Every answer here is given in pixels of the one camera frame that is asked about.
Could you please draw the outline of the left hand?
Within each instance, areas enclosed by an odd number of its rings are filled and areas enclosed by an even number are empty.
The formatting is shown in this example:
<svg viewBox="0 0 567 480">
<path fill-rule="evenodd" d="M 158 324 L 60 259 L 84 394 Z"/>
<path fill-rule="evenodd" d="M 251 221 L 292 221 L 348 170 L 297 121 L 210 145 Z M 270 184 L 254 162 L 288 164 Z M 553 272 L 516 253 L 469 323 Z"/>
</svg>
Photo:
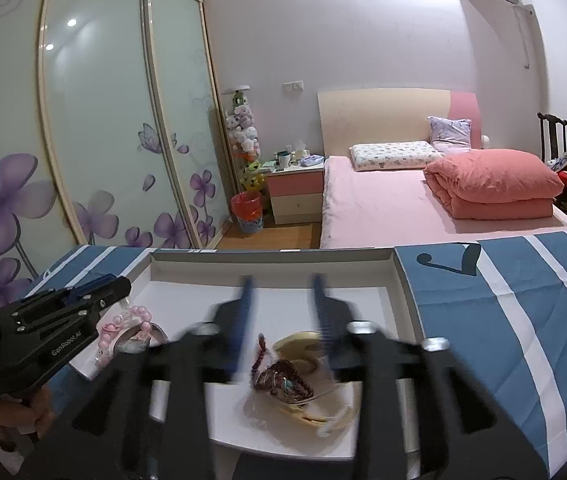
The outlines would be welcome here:
<svg viewBox="0 0 567 480">
<path fill-rule="evenodd" d="M 8 453 L 16 450 L 9 429 L 35 428 L 37 436 L 42 437 L 55 419 L 52 394 L 48 386 L 39 389 L 28 405 L 12 400 L 0 400 L 0 450 Z"/>
</svg>

